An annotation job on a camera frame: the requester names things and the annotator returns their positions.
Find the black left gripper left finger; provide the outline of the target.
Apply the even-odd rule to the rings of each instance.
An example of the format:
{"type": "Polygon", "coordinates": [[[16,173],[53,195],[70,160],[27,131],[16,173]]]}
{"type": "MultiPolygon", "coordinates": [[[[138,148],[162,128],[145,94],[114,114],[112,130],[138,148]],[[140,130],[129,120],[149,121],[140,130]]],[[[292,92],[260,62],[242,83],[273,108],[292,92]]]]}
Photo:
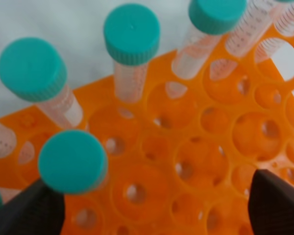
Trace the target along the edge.
{"type": "Polygon", "coordinates": [[[64,195],[41,179],[0,206],[0,235],[59,235],[64,221],[64,195]]]}

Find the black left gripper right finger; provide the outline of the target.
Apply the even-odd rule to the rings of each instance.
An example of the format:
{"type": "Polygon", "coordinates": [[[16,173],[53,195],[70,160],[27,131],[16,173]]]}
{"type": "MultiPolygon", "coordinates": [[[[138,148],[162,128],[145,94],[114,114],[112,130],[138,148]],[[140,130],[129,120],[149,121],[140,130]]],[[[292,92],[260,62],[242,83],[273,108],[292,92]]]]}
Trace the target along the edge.
{"type": "Polygon", "coordinates": [[[294,187],[269,170],[256,170],[248,215],[255,235],[294,235],[294,187]]]}

